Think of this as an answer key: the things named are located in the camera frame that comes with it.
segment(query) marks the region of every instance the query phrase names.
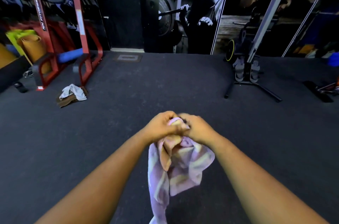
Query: black wall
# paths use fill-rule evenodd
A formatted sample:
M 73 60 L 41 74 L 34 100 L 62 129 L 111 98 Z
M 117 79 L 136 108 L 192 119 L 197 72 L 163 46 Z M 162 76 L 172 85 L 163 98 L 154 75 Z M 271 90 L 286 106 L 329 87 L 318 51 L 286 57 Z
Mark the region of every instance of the black wall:
M 140 0 L 99 0 L 111 47 L 143 49 Z

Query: pink towel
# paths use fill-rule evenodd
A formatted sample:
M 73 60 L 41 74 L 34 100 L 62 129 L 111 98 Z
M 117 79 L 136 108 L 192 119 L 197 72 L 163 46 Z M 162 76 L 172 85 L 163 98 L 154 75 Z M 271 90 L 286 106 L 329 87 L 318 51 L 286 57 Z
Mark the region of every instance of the pink towel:
M 177 117 L 168 125 L 182 123 L 183 120 Z M 180 143 L 179 149 L 175 146 L 177 143 Z M 201 183 L 202 171 L 211 165 L 214 158 L 214 153 L 208 147 L 185 136 L 179 141 L 177 136 L 166 137 L 157 144 L 150 145 L 148 188 L 154 214 L 150 224 L 167 224 L 165 210 L 170 201 L 169 197 L 198 186 Z

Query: dark gray carpet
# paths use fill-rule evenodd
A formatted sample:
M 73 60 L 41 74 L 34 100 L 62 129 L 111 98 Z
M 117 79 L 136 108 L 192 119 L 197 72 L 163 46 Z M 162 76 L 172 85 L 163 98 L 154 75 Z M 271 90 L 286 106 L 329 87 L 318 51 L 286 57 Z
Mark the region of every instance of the dark gray carpet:
M 143 54 L 140 63 L 106 55 L 87 85 L 89 98 L 63 109 L 58 92 L 70 68 L 43 92 L 0 94 L 0 220 L 33 223 L 154 115 L 198 114 L 331 223 L 339 222 L 338 100 L 322 103 L 301 81 L 332 81 L 338 69 L 318 60 L 262 58 L 261 83 L 237 86 L 221 57 Z M 34 88 L 32 80 L 25 80 Z M 249 223 L 219 163 L 199 187 L 171 198 L 168 223 Z M 147 151 L 112 223 L 148 224 Z

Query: yellow ring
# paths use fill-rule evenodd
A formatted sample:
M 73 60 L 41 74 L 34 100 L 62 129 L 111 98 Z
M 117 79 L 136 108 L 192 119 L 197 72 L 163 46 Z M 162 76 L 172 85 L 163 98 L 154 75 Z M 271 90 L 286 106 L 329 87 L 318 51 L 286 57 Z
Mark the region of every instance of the yellow ring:
M 233 41 L 233 50 L 232 50 L 232 55 L 231 55 L 231 57 L 230 57 L 229 59 L 226 58 L 227 61 L 230 61 L 230 60 L 232 59 L 233 54 L 234 54 L 234 45 L 235 45 L 235 42 L 234 42 L 233 39 L 231 39 L 228 43 L 230 43 L 231 41 Z

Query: person in poster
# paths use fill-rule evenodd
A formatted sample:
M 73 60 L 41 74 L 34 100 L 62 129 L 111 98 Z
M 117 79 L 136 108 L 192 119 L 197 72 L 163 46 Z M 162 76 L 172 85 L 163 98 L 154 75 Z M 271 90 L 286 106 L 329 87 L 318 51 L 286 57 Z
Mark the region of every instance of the person in poster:
M 210 54 L 223 0 L 193 0 L 181 7 L 180 22 L 188 37 L 188 53 Z

